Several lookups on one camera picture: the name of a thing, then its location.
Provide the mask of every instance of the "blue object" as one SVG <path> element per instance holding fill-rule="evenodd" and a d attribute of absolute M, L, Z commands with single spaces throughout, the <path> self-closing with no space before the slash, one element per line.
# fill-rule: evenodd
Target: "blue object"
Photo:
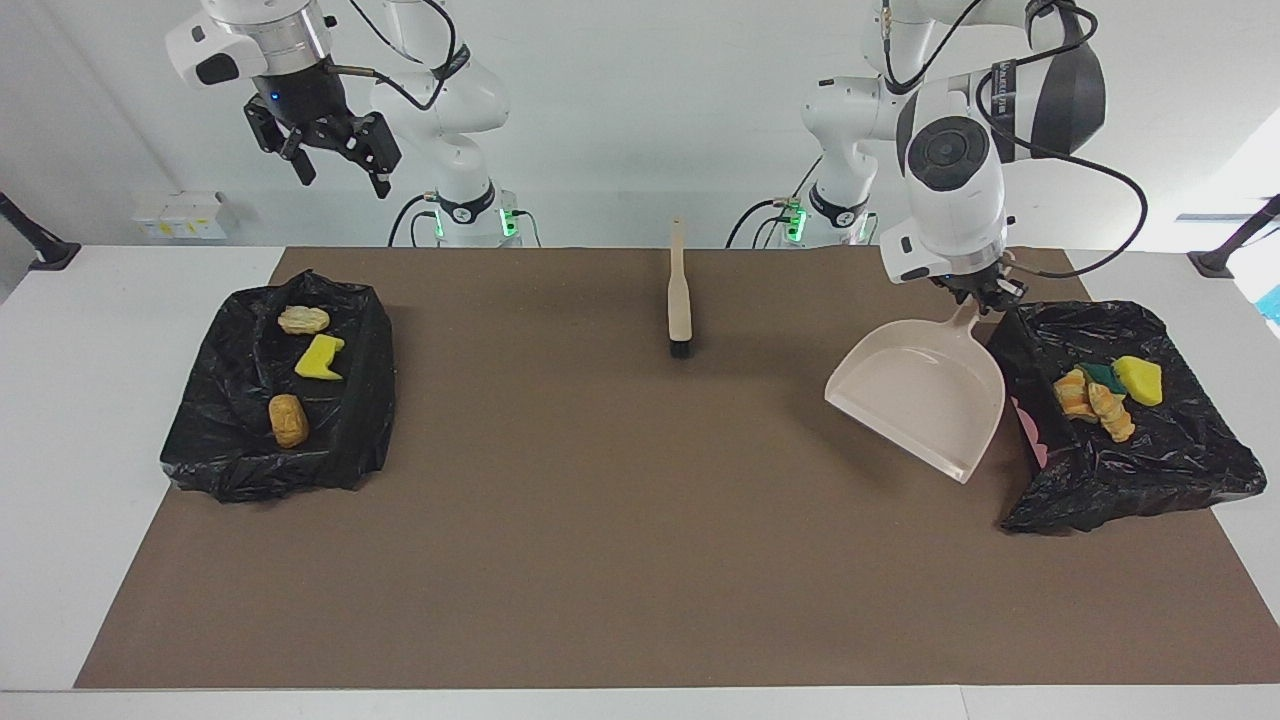
<path fill-rule="evenodd" d="M 1272 323 L 1280 323 L 1280 287 L 1262 296 L 1257 302 L 1258 310 Z"/>

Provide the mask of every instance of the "white table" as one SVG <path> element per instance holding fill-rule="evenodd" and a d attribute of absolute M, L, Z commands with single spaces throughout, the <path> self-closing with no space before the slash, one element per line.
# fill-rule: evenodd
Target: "white table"
<path fill-rule="evenodd" d="M 0 305 L 0 717 L 1272 719 L 1280 685 L 689 691 L 70 692 L 169 487 L 160 446 L 195 348 L 280 249 L 86 247 Z M 1078 266 L 1098 258 L 1073 252 Z M 1280 477 L 1280 342 L 1230 282 L 1134 254 L 1085 278 L 1142 302 L 1240 439 Z M 1272 614 L 1280 493 L 1213 510 Z"/>

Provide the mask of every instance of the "yellow foam piece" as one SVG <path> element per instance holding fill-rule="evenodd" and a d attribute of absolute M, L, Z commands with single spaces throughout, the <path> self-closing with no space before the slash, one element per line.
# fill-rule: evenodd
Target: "yellow foam piece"
<path fill-rule="evenodd" d="M 311 347 L 302 354 L 302 359 L 293 366 L 293 372 L 314 380 L 340 380 L 342 375 L 330 370 L 329 365 L 346 345 L 340 337 L 315 336 L 311 338 Z"/>
<path fill-rule="evenodd" d="M 1140 357 L 1125 355 L 1111 364 L 1116 377 L 1129 391 L 1129 397 L 1134 401 L 1155 407 L 1165 401 L 1164 378 L 1160 365 L 1148 363 Z"/>

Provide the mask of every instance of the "pink object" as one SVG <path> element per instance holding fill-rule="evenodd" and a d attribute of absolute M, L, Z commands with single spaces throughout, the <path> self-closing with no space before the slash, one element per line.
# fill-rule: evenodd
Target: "pink object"
<path fill-rule="evenodd" d="M 1023 432 L 1027 433 L 1027 441 L 1032 443 L 1032 452 L 1036 454 L 1036 461 L 1039 462 L 1041 470 L 1048 466 L 1048 446 L 1039 441 L 1039 428 L 1036 427 L 1036 420 L 1027 414 L 1018 405 L 1018 398 L 1009 396 L 1014 401 L 1014 410 L 1018 411 L 1018 419 L 1023 421 Z"/>

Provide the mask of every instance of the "black circular joint cap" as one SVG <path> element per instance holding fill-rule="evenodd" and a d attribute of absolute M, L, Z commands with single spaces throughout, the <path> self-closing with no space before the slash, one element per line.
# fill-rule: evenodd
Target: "black circular joint cap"
<path fill-rule="evenodd" d="M 960 190 L 987 160 L 991 140 L 977 120 L 952 115 L 929 123 L 906 152 L 911 174 L 929 190 Z"/>

